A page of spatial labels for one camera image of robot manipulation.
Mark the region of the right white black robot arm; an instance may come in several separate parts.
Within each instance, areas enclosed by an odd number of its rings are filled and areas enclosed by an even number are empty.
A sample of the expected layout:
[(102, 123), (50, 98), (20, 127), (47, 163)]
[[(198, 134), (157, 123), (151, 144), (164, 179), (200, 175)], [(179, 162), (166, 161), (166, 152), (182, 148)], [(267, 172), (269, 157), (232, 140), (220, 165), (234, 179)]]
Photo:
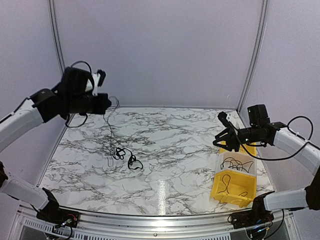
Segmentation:
[(288, 153), (300, 162), (313, 175), (310, 185), (297, 189), (266, 193), (257, 196), (248, 212), (247, 219), (258, 224), (268, 212), (274, 210), (296, 211), (308, 208), (320, 209), (320, 148), (290, 129), (288, 124), (271, 122), (264, 104), (248, 107), (249, 127), (237, 129), (225, 112), (218, 114), (218, 119), (225, 129), (214, 137), (214, 146), (227, 151), (239, 151), (240, 148), (261, 142)]

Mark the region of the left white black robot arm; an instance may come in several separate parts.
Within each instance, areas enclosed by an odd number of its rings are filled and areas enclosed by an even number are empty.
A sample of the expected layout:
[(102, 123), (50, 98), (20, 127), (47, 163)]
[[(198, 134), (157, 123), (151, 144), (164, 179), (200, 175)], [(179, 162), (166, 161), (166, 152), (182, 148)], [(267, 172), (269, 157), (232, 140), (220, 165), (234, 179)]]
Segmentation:
[[(87, 117), (104, 115), (111, 106), (109, 95), (99, 93), (107, 74), (99, 69), (65, 68), (60, 82), (53, 88), (44, 88), (26, 97), (20, 105), (0, 121), (0, 149), (5, 150), (15, 140), (30, 130), (59, 116), (69, 126), (71, 115)], [(12, 176), (0, 166), (0, 191), (11, 198), (32, 205), (39, 217), (58, 223), (63, 211), (54, 195), (45, 188), (36, 187)]]

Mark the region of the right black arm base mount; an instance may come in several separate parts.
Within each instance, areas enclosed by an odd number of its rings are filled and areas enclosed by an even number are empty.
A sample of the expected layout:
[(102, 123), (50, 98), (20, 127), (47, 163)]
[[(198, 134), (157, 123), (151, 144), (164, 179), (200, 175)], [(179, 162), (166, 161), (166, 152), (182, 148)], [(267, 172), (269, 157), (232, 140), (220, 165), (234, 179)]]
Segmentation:
[(259, 226), (265, 223), (271, 223), (274, 215), (271, 211), (245, 210), (234, 212), (227, 218), (227, 221), (233, 225), (234, 229)]

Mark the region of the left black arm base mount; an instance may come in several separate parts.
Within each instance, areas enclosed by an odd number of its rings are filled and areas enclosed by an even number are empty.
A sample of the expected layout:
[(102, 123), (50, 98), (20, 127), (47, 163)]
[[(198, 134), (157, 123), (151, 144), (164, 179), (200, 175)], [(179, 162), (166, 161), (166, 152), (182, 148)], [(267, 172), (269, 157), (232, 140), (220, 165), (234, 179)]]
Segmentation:
[(71, 223), (68, 223), (68, 226), (72, 228), (76, 228), (79, 222), (80, 213), (78, 211), (72, 211), (68, 209), (59, 208), (57, 211), (51, 213), (45, 213), (44, 211), (38, 211), (36, 214), (36, 218), (56, 224), (61, 225), (67, 220), (71, 220)]

